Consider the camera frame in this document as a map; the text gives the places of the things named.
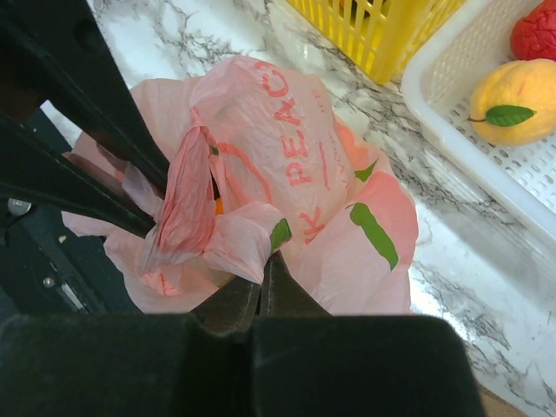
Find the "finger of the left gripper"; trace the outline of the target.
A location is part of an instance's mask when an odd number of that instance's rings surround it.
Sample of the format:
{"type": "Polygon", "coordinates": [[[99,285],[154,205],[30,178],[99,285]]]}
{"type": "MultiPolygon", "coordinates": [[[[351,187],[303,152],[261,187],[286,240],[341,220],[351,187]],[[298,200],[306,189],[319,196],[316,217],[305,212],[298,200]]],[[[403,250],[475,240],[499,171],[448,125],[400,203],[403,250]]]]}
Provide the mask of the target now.
{"type": "Polygon", "coordinates": [[[108,178],[94,177],[26,126],[1,114],[1,194],[102,220],[145,237],[155,226],[108,178]]]}
{"type": "Polygon", "coordinates": [[[1,45],[17,74],[164,193],[169,161],[149,133],[85,1],[3,1],[1,45]]]}

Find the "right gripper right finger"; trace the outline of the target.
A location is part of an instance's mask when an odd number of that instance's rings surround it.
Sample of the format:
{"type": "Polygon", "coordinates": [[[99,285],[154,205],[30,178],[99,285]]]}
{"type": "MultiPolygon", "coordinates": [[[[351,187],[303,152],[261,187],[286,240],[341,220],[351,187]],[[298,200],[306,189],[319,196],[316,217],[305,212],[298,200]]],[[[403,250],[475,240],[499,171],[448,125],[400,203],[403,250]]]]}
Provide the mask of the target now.
{"type": "Polygon", "coordinates": [[[461,338],[426,315],[332,316],[266,267],[251,326],[254,416],[481,416],[461,338]]]}

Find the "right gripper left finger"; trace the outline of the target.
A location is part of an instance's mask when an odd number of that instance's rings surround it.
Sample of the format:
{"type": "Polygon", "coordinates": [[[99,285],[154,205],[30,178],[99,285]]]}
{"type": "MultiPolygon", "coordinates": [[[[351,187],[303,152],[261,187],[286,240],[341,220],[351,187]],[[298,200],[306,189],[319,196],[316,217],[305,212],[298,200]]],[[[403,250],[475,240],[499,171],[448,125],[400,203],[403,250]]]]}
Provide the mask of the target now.
{"type": "Polygon", "coordinates": [[[259,287],[189,314],[19,315],[1,327],[4,416],[246,416],[259,287]]]}

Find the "pink peach plastic bag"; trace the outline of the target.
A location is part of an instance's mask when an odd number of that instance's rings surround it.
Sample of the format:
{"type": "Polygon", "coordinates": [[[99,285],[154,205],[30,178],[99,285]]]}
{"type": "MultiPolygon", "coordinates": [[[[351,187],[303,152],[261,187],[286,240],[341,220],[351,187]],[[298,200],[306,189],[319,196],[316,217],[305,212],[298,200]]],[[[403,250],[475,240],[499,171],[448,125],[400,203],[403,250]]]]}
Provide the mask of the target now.
{"type": "Polygon", "coordinates": [[[319,77],[233,56],[204,76],[143,81],[131,95],[169,159],[166,191],[90,136],[69,158],[156,225],[141,238],[82,215],[63,222],[104,238],[143,312],[186,313],[233,276],[261,284],[274,252],[331,314],[409,312],[414,203],[386,154],[334,114],[319,77]]]}

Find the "orange fruit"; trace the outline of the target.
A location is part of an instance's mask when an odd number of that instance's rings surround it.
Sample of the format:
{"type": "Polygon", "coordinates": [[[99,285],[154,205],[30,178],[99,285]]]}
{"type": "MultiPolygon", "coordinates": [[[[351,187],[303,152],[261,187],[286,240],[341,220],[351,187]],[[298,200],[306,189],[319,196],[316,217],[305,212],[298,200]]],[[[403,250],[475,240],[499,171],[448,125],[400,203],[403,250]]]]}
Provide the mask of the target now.
{"type": "Polygon", "coordinates": [[[224,207],[222,203],[221,197],[215,199],[215,214],[216,215],[223,215],[224,214],[224,207]]]}

